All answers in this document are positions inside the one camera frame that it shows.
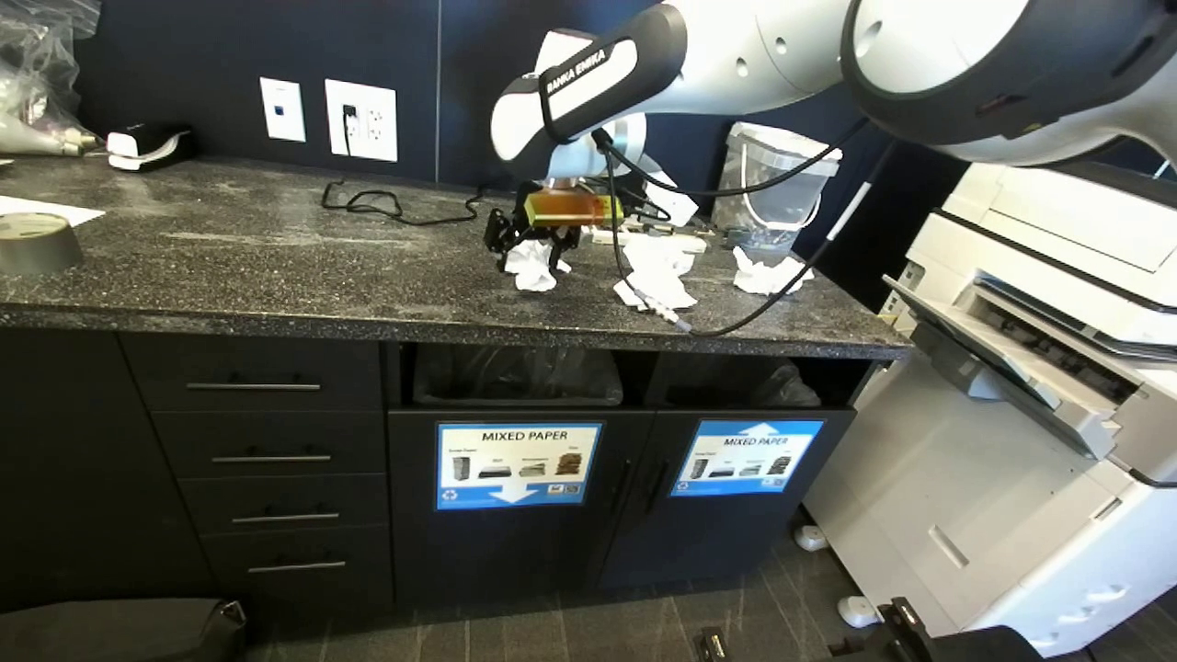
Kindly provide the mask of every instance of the label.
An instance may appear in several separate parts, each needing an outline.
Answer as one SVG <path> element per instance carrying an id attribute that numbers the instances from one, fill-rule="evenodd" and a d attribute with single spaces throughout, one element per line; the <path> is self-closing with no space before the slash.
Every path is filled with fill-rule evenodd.
<path id="1" fill-rule="evenodd" d="M 819 420 L 702 420 L 668 497 L 784 492 Z"/>
<path id="2" fill-rule="evenodd" d="M 599 421 L 442 421 L 439 510 L 578 507 Z"/>

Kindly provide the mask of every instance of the countertop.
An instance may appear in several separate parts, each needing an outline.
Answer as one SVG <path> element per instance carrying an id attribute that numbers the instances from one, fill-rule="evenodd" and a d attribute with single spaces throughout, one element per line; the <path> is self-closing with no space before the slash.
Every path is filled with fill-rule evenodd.
<path id="1" fill-rule="evenodd" d="M 380 343 L 495 343 L 765 358 L 893 360 L 906 343 L 816 275 L 749 326 L 706 337 L 625 310 L 609 242 L 581 242 L 553 295 L 517 295 L 477 224 L 402 228 L 320 210 L 329 175 L 249 161 L 114 172 L 104 155 L 22 158 L 0 195 L 105 210 L 82 224 L 85 262 L 55 275 L 0 275 L 0 326 L 153 333 L 269 333 Z M 461 191 L 380 182 L 407 215 L 461 214 Z M 730 252 L 710 247 L 683 275 L 695 331 L 745 316 Z"/>

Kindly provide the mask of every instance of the floor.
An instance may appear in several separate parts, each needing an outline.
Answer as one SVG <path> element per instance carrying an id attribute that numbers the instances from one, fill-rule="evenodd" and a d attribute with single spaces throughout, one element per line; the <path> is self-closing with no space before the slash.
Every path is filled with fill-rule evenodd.
<path id="1" fill-rule="evenodd" d="M 854 581 L 830 551 L 805 556 L 788 533 L 757 575 L 730 589 L 634 597 L 619 602 L 517 602 L 495 617 L 415 626 L 272 626 L 247 662 L 695 662 L 702 630 L 719 630 L 730 662 L 827 658 L 851 636 L 835 599 Z M 1066 662 L 1177 662 L 1177 599 L 1141 611 Z"/>

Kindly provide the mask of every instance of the wall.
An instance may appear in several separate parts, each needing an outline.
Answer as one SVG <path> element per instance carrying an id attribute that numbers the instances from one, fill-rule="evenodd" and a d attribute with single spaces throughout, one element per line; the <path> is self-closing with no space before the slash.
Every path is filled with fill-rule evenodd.
<path id="1" fill-rule="evenodd" d="M 213 155 L 310 164 L 323 172 L 363 172 L 423 182 L 475 182 L 495 169 L 484 116 L 500 88 L 531 68 L 544 28 L 608 32 L 652 0 L 104 0 L 98 36 L 82 43 L 82 116 L 111 130 L 135 116 L 179 116 L 198 130 Z M 310 142 L 264 138 L 258 78 L 300 85 Z M 388 85 L 402 93 L 402 161 L 354 161 L 328 155 L 323 78 Z M 855 109 L 830 88 L 808 104 L 757 114 L 811 138 L 835 138 Z M 652 116 L 646 149 L 689 186 L 712 186 L 730 116 Z M 891 138 L 874 130 L 844 148 L 842 172 L 822 191 L 816 228 L 800 234 L 811 248 L 859 175 Z M 855 224 L 878 224 L 896 252 L 911 234 L 907 210 L 934 204 L 958 164 L 928 149 L 922 169 L 902 175 L 919 203 L 863 204 Z M 868 239 L 835 248 L 844 282 L 874 282 L 874 262 L 854 252 Z"/>

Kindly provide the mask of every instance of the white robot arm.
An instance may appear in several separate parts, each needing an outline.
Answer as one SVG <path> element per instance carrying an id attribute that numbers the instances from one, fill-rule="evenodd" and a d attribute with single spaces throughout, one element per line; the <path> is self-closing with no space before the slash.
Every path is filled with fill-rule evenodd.
<path id="1" fill-rule="evenodd" d="M 619 114 L 752 114 L 844 79 L 893 133 L 1036 164 L 1134 137 L 1177 158 L 1177 0 L 662 0 L 491 106 L 495 158 L 544 172 Z"/>

